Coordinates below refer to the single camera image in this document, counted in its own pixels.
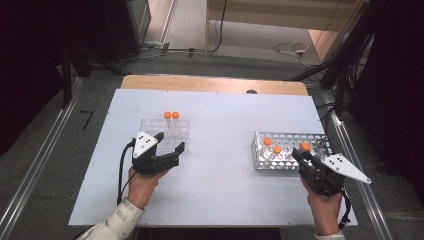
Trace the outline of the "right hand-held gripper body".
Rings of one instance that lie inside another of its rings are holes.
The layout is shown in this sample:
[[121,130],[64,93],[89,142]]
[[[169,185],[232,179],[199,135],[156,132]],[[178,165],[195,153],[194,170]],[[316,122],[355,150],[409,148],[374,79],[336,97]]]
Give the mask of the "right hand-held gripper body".
[[310,153],[302,153],[298,161],[299,174],[306,180],[312,190],[319,195],[333,196],[343,192],[345,178],[371,184],[371,179],[354,166],[342,154],[321,158],[319,164],[310,161]]

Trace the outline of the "person's left hand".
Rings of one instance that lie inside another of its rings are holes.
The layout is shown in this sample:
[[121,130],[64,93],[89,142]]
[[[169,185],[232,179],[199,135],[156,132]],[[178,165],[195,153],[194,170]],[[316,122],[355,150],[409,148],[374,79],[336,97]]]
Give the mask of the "person's left hand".
[[142,175],[130,168],[128,171],[129,181],[128,200],[139,209],[144,209],[159,183],[159,180],[168,173],[167,170],[155,175]]

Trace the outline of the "dark cabinet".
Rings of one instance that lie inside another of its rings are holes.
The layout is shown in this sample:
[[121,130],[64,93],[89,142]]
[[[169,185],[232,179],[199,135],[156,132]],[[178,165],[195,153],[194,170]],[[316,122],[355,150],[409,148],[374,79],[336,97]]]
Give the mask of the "dark cabinet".
[[140,52],[151,22],[148,0],[102,0],[112,40],[112,59],[124,60]]

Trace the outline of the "perforated metal tube rack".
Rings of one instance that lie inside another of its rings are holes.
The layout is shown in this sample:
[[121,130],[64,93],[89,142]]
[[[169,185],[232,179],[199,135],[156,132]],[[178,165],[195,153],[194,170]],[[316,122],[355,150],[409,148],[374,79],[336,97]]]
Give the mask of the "perforated metal tube rack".
[[[260,150],[262,141],[265,137],[270,137],[272,139],[272,144],[269,149],[268,157],[263,159],[260,156]],[[292,150],[294,148],[299,149],[303,142],[309,142],[311,144],[310,152],[319,155],[321,158],[330,156],[334,153],[332,144],[325,134],[255,132],[251,142],[254,169],[296,172],[299,168],[299,164],[292,157]],[[276,165],[272,165],[269,160],[274,146],[280,146],[282,148],[280,153],[281,159]]]

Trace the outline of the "black metal stand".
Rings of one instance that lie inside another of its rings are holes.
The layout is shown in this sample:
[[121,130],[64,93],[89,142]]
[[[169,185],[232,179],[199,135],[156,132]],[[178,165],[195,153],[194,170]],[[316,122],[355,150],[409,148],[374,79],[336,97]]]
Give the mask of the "black metal stand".
[[99,63],[101,66],[110,70],[111,72],[126,76],[129,72],[124,72],[115,67],[112,63],[95,54],[93,51],[80,44],[67,44],[61,48],[61,61],[62,61],[62,82],[63,82],[63,100],[62,109],[65,109],[72,99],[72,86],[71,86],[71,66],[74,67],[77,74],[82,77],[89,77],[91,75],[91,67],[87,60],[92,59]]

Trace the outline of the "dark curtain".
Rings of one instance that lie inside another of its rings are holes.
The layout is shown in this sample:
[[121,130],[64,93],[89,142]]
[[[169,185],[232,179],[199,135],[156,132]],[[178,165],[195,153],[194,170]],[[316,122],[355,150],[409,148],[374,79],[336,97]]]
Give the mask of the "dark curtain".
[[377,156],[424,204],[424,0],[372,0],[374,34],[348,105],[378,140]]
[[61,48],[89,0],[0,0],[0,156],[63,89]]

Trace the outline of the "clear plastic tube rack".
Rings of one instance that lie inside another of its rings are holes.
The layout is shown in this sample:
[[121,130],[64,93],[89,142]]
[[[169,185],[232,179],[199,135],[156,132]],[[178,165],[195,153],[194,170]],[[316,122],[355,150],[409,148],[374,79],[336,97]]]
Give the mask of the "clear plastic tube rack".
[[140,131],[144,131],[151,136],[155,136],[160,132],[164,133],[164,139],[157,147],[158,152],[173,152],[181,142],[185,143],[185,151],[190,151],[191,133],[189,120],[143,118],[141,121]]

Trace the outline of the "person's right hand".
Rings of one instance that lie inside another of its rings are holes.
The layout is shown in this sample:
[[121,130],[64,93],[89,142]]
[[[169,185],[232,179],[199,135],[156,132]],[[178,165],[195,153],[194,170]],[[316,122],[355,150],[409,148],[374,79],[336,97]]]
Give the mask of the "person's right hand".
[[342,201],[340,193],[327,197],[316,194],[306,180],[300,178],[308,196],[307,202],[311,208],[314,223],[317,229],[316,235],[321,238],[334,237],[340,233],[338,216]]

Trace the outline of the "aluminium floor rail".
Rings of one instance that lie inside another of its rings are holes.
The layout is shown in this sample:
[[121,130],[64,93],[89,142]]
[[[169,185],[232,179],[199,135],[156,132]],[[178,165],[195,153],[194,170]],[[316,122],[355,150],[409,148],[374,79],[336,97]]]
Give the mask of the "aluminium floor rail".
[[[343,153],[348,157],[354,166],[358,167],[360,170],[364,170],[362,163],[358,158],[351,137],[349,136],[348,129],[346,128],[346,117],[342,115],[340,110],[332,110],[329,113],[329,119],[335,129],[337,139],[341,144]],[[394,240],[372,186],[362,182],[358,182],[356,186],[364,203],[368,218],[370,219],[373,229],[376,233],[376,239]]]
[[31,163],[23,180],[6,205],[5,212],[1,215],[0,219],[0,240],[7,240],[10,236],[76,105],[83,86],[83,78],[77,77],[71,88],[74,95],[71,97],[67,106],[59,111],[52,127],[44,139],[43,144],[34,156],[33,162]]

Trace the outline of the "light wooden furniture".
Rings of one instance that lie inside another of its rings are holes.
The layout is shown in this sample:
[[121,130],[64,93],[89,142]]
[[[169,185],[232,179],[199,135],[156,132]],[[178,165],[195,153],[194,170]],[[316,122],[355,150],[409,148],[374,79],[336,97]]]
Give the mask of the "light wooden furniture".
[[336,54],[370,0],[206,0],[205,48],[211,20],[307,29],[321,61]]

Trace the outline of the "black tripod stand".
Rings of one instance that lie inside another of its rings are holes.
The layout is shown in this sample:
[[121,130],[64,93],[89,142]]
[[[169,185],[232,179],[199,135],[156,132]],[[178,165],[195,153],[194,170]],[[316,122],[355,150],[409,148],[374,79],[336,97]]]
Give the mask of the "black tripod stand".
[[381,0],[369,0],[368,7],[334,57],[291,78],[291,81],[300,82],[316,73],[325,71],[319,85],[323,90],[329,90],[334,85],[337,86],[332,111],[338,117],[341,117],[341,110],[343,109],[343,97],[348,85],[349,68],[359,61],[359,57],[374,36],[374,20],[380,3]]

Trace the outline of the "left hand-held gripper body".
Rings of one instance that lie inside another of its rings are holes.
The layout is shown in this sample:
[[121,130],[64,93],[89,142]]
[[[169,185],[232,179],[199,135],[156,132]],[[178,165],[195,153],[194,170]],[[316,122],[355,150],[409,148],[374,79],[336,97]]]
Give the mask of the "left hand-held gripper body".
[[157,140],[144,131],[137,134],[132,153],[133,169],[142,175],[155,175],[179,165],[179,155],[174,151],[158,156]]

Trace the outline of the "grey power strip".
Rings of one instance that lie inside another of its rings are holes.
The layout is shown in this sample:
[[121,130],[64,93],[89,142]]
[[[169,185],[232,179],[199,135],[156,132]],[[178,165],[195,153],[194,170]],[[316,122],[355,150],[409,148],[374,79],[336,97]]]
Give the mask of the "grey power strip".
[[144,50],[164,50],[167,51],[169,49],[169,42],[145,42],[142,44],[142,48]]

